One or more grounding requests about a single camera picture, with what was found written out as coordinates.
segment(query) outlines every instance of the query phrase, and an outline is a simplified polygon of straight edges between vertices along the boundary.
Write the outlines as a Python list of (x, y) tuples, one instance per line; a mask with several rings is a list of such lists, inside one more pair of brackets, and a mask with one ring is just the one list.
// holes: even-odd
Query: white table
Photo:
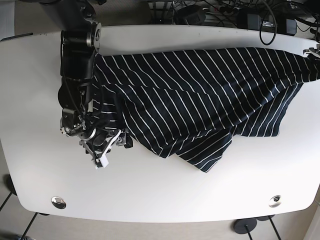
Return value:
[[(277, 35), (270, 48), (302, 55), (311, 40)], [(62, 135), (60, 33), (0, 42), (0, 137), (20, 203), (74, 218), (178, 223), (281, 214), (307, 208), (320, 184), (320, 81), (304, 85), (280, 135), (236, 136), (203, 173), (177, 156), (163, 159), (139, 143), (114, 147), (95, 170), (78, 138)], [(102, 31), (103, 55), (182, 49), (263, 47), (257, 31), (201, 26), (115, 26)], [(282, 196), (282, 204), (269, 200)], [(51, 203), (66, 201), (65, 209)]]

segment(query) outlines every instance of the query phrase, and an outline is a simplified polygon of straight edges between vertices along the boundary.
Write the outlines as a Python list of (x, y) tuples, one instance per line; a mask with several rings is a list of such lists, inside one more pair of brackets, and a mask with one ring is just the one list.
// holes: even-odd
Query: gray floor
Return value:
[[(94, 5), (97, 20), (104, 26), (148, 24), (150, 11), (145, 2), (137, 0), (108, 0), (104, 6)], [(15, 6), (15, 34), (33, 32), (35, 34), (59, 31), (43, 13), (38, 4), (17, 1)], [(297, 37), (312, 38), (309, 32), (298, 33)], [(0, 176), (8, 174), (2, 149), (0, 149)], [(8, 190), (0, 180), (0, 203), (8, 195)], [(317, 209), (309, 208), (276, 215), (273, 220), (283, 240), (303, 240)], [(1, 236), (22, 234), (33, 212), (25, 210), (17, 197), (13, 196), (0, 213)], [(150, 224), (84, 220), (60, 216), (39, 216), (28, 235), (37, 240), (247, 240), (247, 235), (238, 235), (231, 230), (233, 220)], [(255, 240), (275, 240), (269, 222), (259, 222), (252, 232)]]

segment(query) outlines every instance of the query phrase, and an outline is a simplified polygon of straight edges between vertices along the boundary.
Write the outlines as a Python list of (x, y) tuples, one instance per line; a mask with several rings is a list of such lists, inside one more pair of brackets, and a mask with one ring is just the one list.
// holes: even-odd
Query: metal clamp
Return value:
[(320, 44), (316, 45), (316, 49), (310, 47), (309, 49), (303, 50), (303, 54), (312, 54), (313, 56), (320, 58)]

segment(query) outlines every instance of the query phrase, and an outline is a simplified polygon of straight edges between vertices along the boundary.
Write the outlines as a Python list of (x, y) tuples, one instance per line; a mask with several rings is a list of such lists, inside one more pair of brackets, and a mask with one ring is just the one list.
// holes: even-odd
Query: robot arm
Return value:
[(97, 113), (92, 112), (91, 87), (94, 80), (95, 57), (100, 47), (101, 23), (85, 19), (76, 0), (22, 1), (40, 3), (46, 14), (62, 29), (62, 84), (58, 92), (58, 100), (62, 107), (61, 132), (68, 137), (78, 136), (80, 145), (92, 156), (96, 167), (106, 167), (106, 153), (111, 150), (113, 144), (130, 148), (133, 143), (127, 129), (102, 131), (95, 126), (93, 116)]

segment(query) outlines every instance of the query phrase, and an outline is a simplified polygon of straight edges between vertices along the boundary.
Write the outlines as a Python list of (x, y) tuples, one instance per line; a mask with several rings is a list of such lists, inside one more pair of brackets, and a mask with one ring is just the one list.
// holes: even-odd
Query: shirt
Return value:
[(208, 172), (234, 135), (277, 136), (318, 69), (313, 56), (254, 47), (98, 55), (94, 109), (103, 91), (104, 128), (128, 128), (159, 157), (177, 154)]

